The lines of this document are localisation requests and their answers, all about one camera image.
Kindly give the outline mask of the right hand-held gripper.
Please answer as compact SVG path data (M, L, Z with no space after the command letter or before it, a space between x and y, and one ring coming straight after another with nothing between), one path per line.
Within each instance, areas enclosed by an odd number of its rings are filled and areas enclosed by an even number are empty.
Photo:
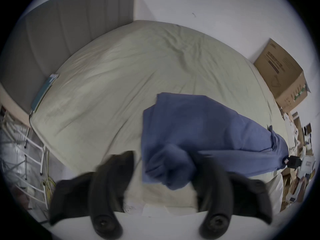
M305 155L302 159L297 156L286 156L282 163L286 166L290 165L291 169L298 169L296 176L298 178L305 177L306 174L311 174L315 166L315 157L313 155Z

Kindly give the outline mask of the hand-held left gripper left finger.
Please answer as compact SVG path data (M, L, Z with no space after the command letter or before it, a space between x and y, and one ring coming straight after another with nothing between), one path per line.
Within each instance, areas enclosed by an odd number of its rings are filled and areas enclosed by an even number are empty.
M124 196L134 174L134 151L111 155L96 171L59 181L49 206L51 226L64 219L89 216L104 239L118 239L123 228L115 212L124 213Z

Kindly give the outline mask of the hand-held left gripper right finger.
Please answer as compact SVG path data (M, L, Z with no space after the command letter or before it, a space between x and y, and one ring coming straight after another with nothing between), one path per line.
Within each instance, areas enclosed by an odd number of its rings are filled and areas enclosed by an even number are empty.
M267 225L272 223L273 209L263 181L227 172L214 158L194 162L192 186L196 191L197 210L207 211L199 226L202 238L223 236L233 215L257 218Z

